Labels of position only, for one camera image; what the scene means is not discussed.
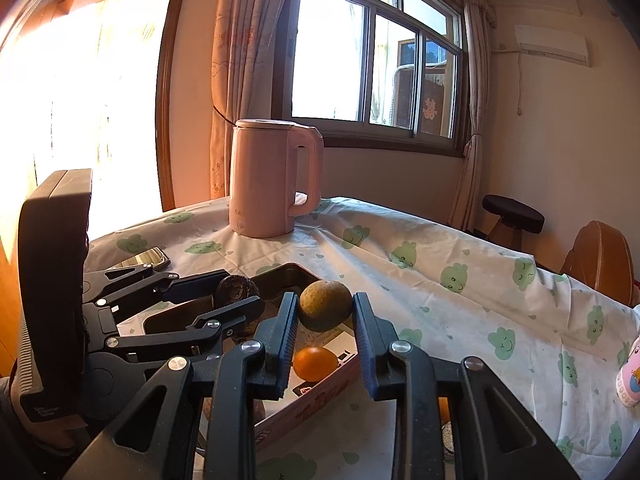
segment white wall-mounted air conditioner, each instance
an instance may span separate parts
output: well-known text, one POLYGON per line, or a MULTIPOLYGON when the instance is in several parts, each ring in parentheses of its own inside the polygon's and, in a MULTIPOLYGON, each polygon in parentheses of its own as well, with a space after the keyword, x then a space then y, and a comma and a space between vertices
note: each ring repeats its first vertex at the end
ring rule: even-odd
POLYGON ((579 34, 554 28, 516 25, 516 42, 518 49, 525 54, 589 66, 587 42, 579 34))

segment smartphone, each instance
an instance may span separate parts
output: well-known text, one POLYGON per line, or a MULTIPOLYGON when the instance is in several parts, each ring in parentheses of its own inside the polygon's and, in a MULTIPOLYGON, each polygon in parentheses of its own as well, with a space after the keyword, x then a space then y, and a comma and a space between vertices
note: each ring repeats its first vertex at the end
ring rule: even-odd
POLYGON ((136 254, 136 256, 132 256, 127 258, 123 262, 119 264, 115 264, 113 267, 109 267, 110 269, 120 269, 122 267, 130 267, 133 265, 143 265, 143 264, 151 264, 154 270, 162 270, 167 265, 171 263, 169 257, 162 252, 162 250, 158 247, 152 247, 151 249, 136 254))

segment blue gripper pad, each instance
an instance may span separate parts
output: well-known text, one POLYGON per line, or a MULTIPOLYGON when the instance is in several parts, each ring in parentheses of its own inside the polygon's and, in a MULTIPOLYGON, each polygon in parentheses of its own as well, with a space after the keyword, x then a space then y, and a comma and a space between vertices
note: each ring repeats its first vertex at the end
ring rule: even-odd
POLYGON ((289 384, 293 347, 298 330, 298 295, 285 292, 278 315, 264 320, 255 338, 264 345, 264 367, 261 389, 263 399, 277 400, 289 384))
POLYGON ((404 382, 402 374, 388 361, 389 345, 398 339, 394 326, 373 314, 364 292, 353 295, 353 329, 358 347, 360 371, 364 387, 374 400, 397 397, 397 387, 404 382))

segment pink cartoon bottle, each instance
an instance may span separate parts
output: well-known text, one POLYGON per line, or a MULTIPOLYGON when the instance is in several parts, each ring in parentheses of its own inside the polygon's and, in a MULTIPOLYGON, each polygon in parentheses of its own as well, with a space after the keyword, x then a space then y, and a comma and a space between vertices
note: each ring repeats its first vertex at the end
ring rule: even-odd
POLYGON ((640 337, 631 346, 629 359, 616 376, 616 391, 622 404, 629 408, 640 401, 640 337))

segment window sill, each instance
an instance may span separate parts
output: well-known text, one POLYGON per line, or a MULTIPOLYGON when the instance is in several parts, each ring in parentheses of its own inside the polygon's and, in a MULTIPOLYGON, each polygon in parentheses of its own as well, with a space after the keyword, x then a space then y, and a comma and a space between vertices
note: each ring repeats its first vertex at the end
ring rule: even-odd
POLYGON ((464 158, 462 152, 444 146, 434 146, 422 142, 399 139, 373 139, 367 137, 349 137, 322 133, 326 148, 365 148, 369 150, 394 150, 396 152, 431 153, 432 155, 464 158))

